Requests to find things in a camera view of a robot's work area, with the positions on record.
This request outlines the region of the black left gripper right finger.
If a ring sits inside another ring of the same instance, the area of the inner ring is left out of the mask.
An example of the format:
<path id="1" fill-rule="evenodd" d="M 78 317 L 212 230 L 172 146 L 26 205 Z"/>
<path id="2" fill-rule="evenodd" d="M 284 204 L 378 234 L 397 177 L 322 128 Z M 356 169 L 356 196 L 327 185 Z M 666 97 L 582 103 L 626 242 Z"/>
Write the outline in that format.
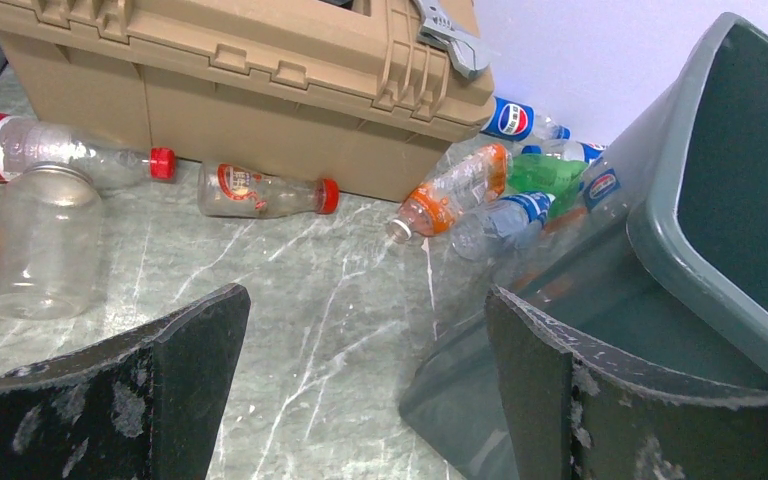
<path id="1" fill-rule="evenodd" d="M 485 303 L 523 479 L 768 479 L 768 391 L 649 362 L 510 291 Z"/>

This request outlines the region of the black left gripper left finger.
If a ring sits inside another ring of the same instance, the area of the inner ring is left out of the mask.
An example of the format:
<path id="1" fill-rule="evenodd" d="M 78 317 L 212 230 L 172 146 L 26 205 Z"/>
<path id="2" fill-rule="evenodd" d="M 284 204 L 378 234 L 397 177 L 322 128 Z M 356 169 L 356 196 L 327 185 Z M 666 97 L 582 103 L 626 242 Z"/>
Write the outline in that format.
<path id="1" fill-rule="evenodd" d="M 0 479 L 203 479 L 251 307 L 228 284 L 0 376 Z"/>

